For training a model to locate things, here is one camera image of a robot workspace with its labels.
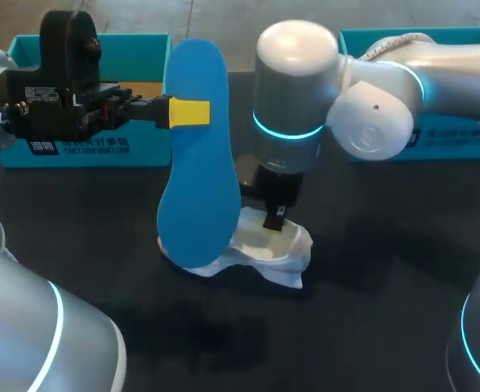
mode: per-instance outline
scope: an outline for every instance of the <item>black work surface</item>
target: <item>black work surface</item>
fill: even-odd
[[[230,89],[239,155],[251,74]],[[0,167],[7,246],[117,323],[125,391],[450,391],[447,334],[480,270],[480,162],[350,163],[327,139],[290,214],[314,240],[301,291],[162,259],[168,169]]]

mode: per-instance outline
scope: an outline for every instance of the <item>label sticker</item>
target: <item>label sticker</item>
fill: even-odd
[[[63,141],[64,152],[72,154],[130,154],[126,137],[93,137],[87,141]]]
[[[26,87],[26,100],[28,102],[58,102],[59,93],[54,87]]]

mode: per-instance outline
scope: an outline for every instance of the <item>blue insole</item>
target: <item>blue insole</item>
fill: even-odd
[[[229,139],[227,68],[218,48],[201,39],[175,46],[166,95],[211,103],[211,124],[171,129],[171,176],[158,206],[162,247],[183,268],[209,265],[229,245],[241,199]]]

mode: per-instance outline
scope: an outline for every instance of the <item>teal box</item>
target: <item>teal box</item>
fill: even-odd
[[[99,34],[100,80],[162,82],[171,50],[169,34]],[[40,65],[38,35],[16,36],[8,50],[20,68]],[[82,143],[30,144],[18,140],[0,152],[4,167],[165,167],[171,162],[170,133],[154,122],[132,120]]]
[[[464,45],[480,43],[480,27],[345,29],[340,31],[340,52],[362,56],[376,41],[405,33],[425,33],[437,43]],[[416,122],[411,141],[392,160],[480,158],[480,126],[474,120],[422,115]]]

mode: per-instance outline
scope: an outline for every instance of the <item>blue led ring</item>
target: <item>blue led ring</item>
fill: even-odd
[[[467,339],[465,338],[465,329],[464,329],[464,315],[465,315],[465,306],[467,305],[467,301],[469,300],[470,294],[467,296],[467,299],[465,300],[465,303],[463,304],[463,309],[461,310],[461,338],[463,339],[463,345],[465,347],[465,350],[467,351],[467,355],[469,356],[470,362],[473,364],[474,368],[476,369],[476,372],[480,375],[480,368],[476,361],[474,360],[474,357],[472,356],[472,353],[470,352],[469,345],[467,344]]]
[[[256,118],[254,110],[253,110],[253,119],[255,120],[255,124],[258,126],[259,129],[261,129],[262,131],[264,131],[268,135],[277,137],[279,139],[287,139],[287,140],[307,139],[308,137],[314,136],[317,133],[319,133],[323,128],[323,125],[321,125],[320,127],[316,128],[314,131],[311,131],[311,132],[302,133],[300,135],[286,135],[284,133],[278,133],[278,132],[275,132],[275,131],[271,131],[267,127],[264,127],[262,125],[262,123],[260,121],[258,121],[258,118]]]

